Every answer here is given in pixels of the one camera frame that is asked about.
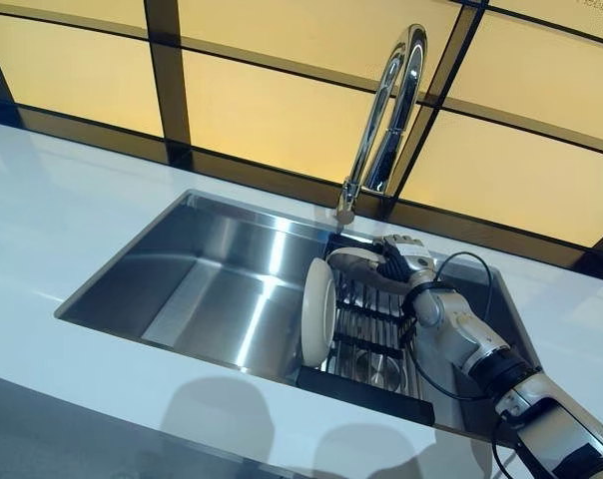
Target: chrome faucet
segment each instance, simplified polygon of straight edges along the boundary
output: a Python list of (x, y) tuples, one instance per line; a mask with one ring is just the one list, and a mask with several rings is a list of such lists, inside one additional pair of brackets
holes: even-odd
[[(362, 187), (374, 192), (385, 193), (388, 179), (399, 154), (398, 150), (408, 118), (410, 118), (410, 112), (417, 98), (425, 54), (425, 29), (421, 25), (410, 25), (401, 33), (390, 53), (390, 58), (379, 80), (350, 176), (346, 177), (341, 187), (339, 204), (336, 209), (336, 218), (341, 225), (348, 225), (354, 220), (354, 203)], [(402, 67), (403, 77), (390, 122), (362, 183), (361, 176), (370, 155), (379, 122)]]

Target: sink basin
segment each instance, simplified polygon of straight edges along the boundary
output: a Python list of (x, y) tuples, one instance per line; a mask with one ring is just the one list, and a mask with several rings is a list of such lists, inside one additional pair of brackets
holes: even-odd
[(303, 285), (329, 233), (187, 193), (56, 315), (284, 380)]
[[(338, 303), (337, 311), (346, 307), (349, 312), (338, 316), (332, 362), (329, 357), (319, 369), (301, 366), (302, 297), (310, 263), (336, 247), (372, 247), (370, 240), (186, 192), (55, 314), (363, 407), (488, 438), (496, 419), (489, 402), (459, 403), (415, 373), (397, 338), (397, 326), (403, 321), (398, 296), (376, 295), (376, 313), (389, 317), (390, 323), (386, 327), (373, 320), (375, 337), (381, 338), (373, 344), (370, 329), (363, 337), (352, 332), (367, 328), (369, 319), (360, 313), (370, 304), (365, 298), (374, 293), (354, 288), (349, 304)], [(435, 254), (437, 262), (442, 258)], [(496, 269), (492, 274), (487, 322), (533, 366), (539, 365), (501, 275)], [(466, 296), (473, 310), (483, 310), (486, 278), (478, 264), (460, 258), (448, 265), (443, 278)], [(345, 317), (358, 322), (346, 324)], [(414, 347), (438, 383), (460, 394), (477, 392), (426, 342), (417, 338)], [(338, 366), (336, 358), (342, 355)], [(345, 364), (351, 373), (343, 372)], [(507, 432), (501, 436), (505, 443), (513, 439)]]

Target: glass panel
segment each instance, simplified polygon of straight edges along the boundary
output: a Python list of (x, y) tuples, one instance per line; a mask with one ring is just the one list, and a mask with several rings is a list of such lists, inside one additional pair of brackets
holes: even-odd
[(490, 5), (603, 38), (603, 0), (492, 0)]
[(401, 197), (592, 246), (603, 237), (603, 155), (441, 112)]
[(377, 80), (411, 23), (428, 35), (425, 91), (459, 6), (439, 0), (179, 0), (182, 35)]
[(603, 140), (603, 46), (486, 13), (449, 95)]
[(372, 94), (193, 52), (184, 72), (194, 145), (338, 183), (350, 173)]
[(143, 0), (0, 0), (0, 4), (94, 18), (146, 30)]
[(0, 67), (17, 103), (162, 136), (146, 42), (0, 16)]

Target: black dish rack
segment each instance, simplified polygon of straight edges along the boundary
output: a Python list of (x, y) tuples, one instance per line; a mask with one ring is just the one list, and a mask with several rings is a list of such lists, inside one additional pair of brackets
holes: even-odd
[[(376, 245), (331, 235), (324, 257), (340, 247)], [(336, 316), (328, 357), (321, 369), (303, 366), (298, 387), (425, 425), (434, 424), (432, 404), (417, 395), (406, 373), (410, 364), (399, 341), (405, 329), (403, 298), (334, 272)]]

